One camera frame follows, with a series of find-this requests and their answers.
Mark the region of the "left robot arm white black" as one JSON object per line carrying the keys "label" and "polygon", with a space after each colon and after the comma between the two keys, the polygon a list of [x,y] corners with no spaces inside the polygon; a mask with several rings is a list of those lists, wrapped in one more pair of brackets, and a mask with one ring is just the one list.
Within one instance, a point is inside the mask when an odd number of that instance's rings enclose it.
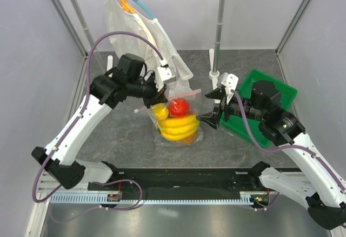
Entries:
{"label": "left robot arm white black", "polygon": [[119,178],[110,164],[78,161],[77,153],[119,103],[127,97],[143,99],[147,108],[164,102],[166,85],[175,78],[175,71],[166,60],[148,70],[142,58],[122,55],[117,66],[93,79],[89,93],[62,131],[45,147],[35,147],[32,157],[65,189],[93,181],[99,181],[107,190],[115,189]]}

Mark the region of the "red toy tomato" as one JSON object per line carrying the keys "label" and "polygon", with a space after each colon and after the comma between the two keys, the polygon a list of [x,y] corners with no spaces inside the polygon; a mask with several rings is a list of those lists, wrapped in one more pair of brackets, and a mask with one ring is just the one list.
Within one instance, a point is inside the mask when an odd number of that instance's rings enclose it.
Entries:
{"label": "red toy tomato", "polygon": [[173,118],[185,117],[189,114],[190,104],[184,98],[176,98],[169,103],[168,111]]}

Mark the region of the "yellow toy banana bunch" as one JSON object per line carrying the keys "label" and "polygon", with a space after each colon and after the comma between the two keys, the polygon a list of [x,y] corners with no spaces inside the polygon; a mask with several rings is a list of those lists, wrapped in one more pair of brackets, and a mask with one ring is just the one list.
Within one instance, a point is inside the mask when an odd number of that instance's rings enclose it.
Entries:
{"label": "yellow toy banana bunch", "polygon": [[198,130],[199,120],[195,115],[167,118],[158,123],[161,135],[169,141],[180,141]]}

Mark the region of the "yellow toy mango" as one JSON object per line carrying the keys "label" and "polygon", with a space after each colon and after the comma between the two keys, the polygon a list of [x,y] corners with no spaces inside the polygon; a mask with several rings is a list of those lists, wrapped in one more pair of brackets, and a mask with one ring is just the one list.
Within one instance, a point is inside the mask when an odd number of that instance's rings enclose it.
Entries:
{"label": "yellow toy mango", "polygon": [[164,103],[154,105],[151,110],[157,121],[162,121],[169,117],[169,110]]}

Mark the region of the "toy pineapple orange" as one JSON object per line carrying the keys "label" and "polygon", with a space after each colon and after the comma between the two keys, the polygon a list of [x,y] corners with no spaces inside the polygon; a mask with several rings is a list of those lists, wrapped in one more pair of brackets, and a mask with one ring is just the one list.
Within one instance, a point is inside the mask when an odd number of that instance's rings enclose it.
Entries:
{"label": "toy pineapple orange", "polygon": [[182,139],[180,141],[180,143],[183,144],[183,145],[190,145],[190,144],[195,142],[197,137],[198,137],[198,132],[196,131],[193,134],[189,135],[188,137]]}

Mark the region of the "clear zip top bag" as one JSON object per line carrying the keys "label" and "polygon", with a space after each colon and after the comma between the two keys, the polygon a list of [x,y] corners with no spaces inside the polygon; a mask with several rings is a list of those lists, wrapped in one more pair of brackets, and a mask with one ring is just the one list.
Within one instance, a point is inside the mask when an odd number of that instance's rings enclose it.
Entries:
{"label": "clear zip top bag", "polygon": [[190,146],[204,139],[197,116],[201,108],[202,91],[192,90],[168,97],[164,103],[134,110],[138,116],[148,116],[153,122],[157,146]]}

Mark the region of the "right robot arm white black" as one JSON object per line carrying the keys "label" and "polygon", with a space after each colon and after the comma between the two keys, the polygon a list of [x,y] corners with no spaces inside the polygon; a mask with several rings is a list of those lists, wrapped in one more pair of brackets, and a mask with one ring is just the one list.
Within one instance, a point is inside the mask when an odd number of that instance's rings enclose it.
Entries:
{"label": "right robot arm white black", "polygon": [[286,153],[309,180],[304,184],[259,162],[250,170],[249,187],[253,190],[269,188],[292,199],[324,229],[345,227],[345,180],[330,167],[295,115],[281,108],[281,93],[274,83],[256,81],[249,98],[240,97],[232,86],[233,83],[221,82],[207,93],[206,98],[220,103],[212,112],[198,115],[198,120],[218,129],[222,118],[241,117],[253,144],[262,149],[248,124],[249,120],[259,121],[262,135],[276,146],[271,153]]}

